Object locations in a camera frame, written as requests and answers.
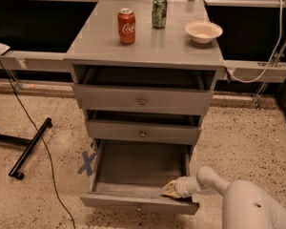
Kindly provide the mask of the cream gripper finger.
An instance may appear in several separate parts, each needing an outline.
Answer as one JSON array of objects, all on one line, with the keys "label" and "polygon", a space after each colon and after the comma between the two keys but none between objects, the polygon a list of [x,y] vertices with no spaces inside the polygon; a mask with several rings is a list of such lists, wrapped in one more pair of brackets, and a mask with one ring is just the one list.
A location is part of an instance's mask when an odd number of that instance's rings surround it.
[{"label": "cream gripper finger", "polygon": [[178,198],[178,194],[174,191],[164,191],[163,192],[163,195],[167,196],[167,197],[170,197],[170,198]]},{"label": "cream gripper finger", "polygon": [[175,184],[176,184],[176,180],[172,180],[163,187],[163,190],[164,191],[173,191]]}]

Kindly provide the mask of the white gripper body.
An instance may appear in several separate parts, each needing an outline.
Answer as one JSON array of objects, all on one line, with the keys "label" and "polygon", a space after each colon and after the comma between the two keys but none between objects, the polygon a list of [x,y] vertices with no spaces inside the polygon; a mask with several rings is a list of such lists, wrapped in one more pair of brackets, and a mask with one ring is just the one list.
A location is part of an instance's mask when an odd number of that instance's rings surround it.
[{"label": "white gripper body", "polygon": [[174,185],[177,198],[189,198],[200,190],[201,186],[196,177],[179,177]]}]

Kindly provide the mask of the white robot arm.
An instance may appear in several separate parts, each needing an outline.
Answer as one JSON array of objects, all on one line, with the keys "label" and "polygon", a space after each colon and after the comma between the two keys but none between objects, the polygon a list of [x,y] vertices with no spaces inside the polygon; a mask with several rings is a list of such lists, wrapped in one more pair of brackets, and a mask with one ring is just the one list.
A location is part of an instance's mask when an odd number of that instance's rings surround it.
[{"label": "white robot arm", "polygon": [[286,229],[286,208],[261,187],[247,180],[225,180],[208,166],[163,187],[163,194],[171,198],[212,191],[223,196],[222,229]]}]

